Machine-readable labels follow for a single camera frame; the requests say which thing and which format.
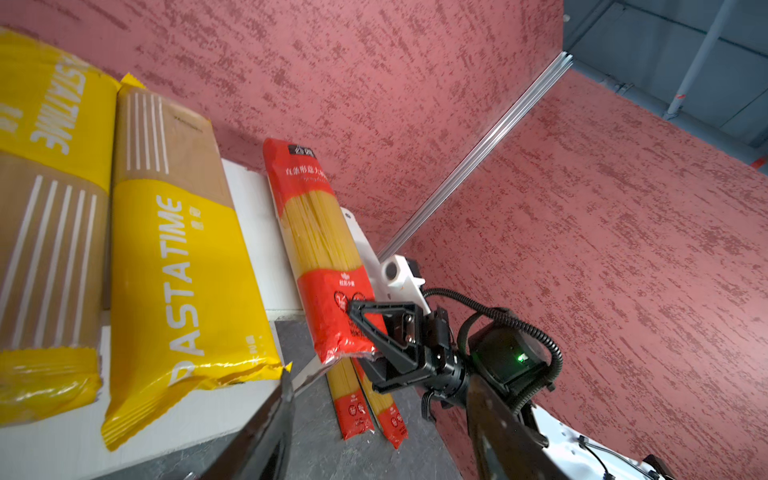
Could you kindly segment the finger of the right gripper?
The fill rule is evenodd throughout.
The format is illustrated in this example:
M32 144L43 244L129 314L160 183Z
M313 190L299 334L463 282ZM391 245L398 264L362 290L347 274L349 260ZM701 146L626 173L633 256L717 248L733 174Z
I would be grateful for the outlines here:
M361 366L373 384L418 384L426 379L420 327L423 309L413 302L352 300L347 314L376 349Z

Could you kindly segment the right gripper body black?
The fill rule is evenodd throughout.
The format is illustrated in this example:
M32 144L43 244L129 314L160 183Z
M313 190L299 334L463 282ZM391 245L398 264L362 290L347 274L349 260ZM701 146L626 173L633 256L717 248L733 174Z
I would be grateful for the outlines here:
M467 405L468 367L452 344L445 310L424 314L420 332L425 347L426 379L418 384L372 383L374 390L384 394L418 386L425 390L424 408L429 408L433 401L441 402L445 408L464 408Z

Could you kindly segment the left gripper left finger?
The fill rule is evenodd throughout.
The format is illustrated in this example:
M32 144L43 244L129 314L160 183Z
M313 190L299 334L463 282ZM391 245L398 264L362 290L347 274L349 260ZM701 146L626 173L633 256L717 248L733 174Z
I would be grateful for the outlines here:
M276 390L200 476L200 479L284 479L294 421L291 375L283 370Z

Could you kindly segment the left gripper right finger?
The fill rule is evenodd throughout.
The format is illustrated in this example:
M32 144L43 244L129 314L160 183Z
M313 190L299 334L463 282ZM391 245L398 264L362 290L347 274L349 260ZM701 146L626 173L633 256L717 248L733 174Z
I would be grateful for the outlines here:
M470 379L468 432L481 479L565 479L547 455L549 439L522 423L478 376Z

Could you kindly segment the red spaghetti pack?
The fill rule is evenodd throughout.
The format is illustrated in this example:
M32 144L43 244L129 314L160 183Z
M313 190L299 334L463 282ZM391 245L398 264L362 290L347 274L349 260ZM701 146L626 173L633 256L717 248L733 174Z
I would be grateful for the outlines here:
M319 360L371 359L376 348L347 310L352 301L372 301L374 291L328 177L308 147L267 139L263 156Z
M326 374L341 436L349 440L374 431L361 385L349 358L339 360Z
M393 397L390 394L380 394L373 389L372 382L357 360L353 360L353 366L379 429L394 449L398 450L408 438L408 431Z

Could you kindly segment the yellow spaghetti pack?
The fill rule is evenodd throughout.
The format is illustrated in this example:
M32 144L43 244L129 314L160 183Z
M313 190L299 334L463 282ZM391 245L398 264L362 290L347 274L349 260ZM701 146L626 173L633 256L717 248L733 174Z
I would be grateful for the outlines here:
M1 32L1 422L93 403L119 86Z
M211 122L128 76L111 194L110 403L116 450L195 390L284 370Z

